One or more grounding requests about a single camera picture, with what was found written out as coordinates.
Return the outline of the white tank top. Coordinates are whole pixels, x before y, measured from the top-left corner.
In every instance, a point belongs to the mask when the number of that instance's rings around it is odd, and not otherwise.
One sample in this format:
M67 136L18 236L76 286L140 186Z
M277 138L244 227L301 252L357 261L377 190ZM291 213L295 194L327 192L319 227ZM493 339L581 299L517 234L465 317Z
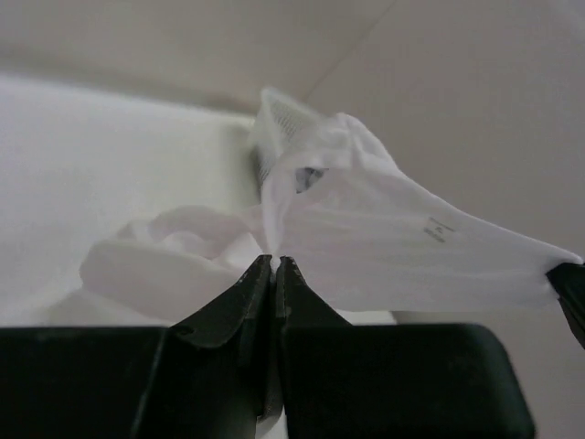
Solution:
M357 119L319 123L271 169L261 203L239 215L181 207L96 243L84 286L174 325L271 259L265 412L287 416L279 366L276 274L295 261L307 285L346 311L455 311L558 301L547 272L583 260L451 206L407 177Z

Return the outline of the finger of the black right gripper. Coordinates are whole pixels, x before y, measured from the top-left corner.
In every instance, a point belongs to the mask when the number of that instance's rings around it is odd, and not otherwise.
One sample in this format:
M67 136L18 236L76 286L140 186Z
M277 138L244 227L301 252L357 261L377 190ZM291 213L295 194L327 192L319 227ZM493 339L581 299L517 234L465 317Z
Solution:
M547 272L570 331L585 348L585 268L564 262Z

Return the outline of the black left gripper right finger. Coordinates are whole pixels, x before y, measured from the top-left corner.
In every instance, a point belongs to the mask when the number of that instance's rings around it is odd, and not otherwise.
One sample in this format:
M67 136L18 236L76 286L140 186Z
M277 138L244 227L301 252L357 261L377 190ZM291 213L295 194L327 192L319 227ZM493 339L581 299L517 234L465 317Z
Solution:
M531 438L502 343L475 324L353 325L282 258L279 366L291 438Z

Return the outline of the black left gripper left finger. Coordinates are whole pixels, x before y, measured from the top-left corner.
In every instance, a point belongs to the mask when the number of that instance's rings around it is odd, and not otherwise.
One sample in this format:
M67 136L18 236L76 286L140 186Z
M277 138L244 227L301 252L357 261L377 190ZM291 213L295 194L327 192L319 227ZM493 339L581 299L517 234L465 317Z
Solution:
M271 354L271 259L170 327L140 438L252 438L265 412Z

